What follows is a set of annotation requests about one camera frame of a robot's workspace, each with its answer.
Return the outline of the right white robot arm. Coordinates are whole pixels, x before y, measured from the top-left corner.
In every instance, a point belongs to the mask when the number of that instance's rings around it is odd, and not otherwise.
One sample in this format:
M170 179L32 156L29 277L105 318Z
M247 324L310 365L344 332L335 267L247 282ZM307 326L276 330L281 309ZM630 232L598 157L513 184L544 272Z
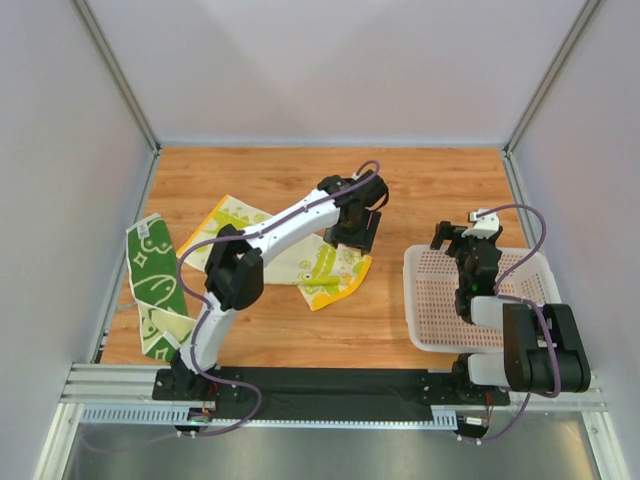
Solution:
M464 354L455 365L469 381L506 391L553 398L589 389L591 369L571 307L563 303L539 304L499 292L499 263L503 251L496 246L502 233L477 236L448 221L436 224L430 248L444 242L454 259L458 286L456 314L466 323L501 334L502 350L495 354Z

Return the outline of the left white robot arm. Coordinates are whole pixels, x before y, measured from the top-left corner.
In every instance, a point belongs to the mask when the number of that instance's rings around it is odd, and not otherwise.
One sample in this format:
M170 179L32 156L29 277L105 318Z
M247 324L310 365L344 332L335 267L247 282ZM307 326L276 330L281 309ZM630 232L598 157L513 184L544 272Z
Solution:
M370 253L380 210L388 200L389 188L382 177L374 170L359 170L351 177L324 178L298 203L255 225L223 226L205 243L211 249L205 263L205 292L184 290L202 303L197 323L169 368L158 371L153 399L213 400L224 382L214 374L219 350L238 314L262 295L266 267L318 231L332 247Z

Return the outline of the cream yellow crocodile towel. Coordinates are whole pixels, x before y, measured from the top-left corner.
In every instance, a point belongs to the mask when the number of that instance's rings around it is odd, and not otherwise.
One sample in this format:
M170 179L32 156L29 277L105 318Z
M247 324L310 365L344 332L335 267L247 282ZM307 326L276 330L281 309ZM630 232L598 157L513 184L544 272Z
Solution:
M226 195L176 255L180 257L193 245L214 238L227 224L241 230L270 217L269 213ZM264 271L264 282L297 287L309 308L317 311L354 293L372 262L369 255L342 245L333 247L313 234L276 257Z

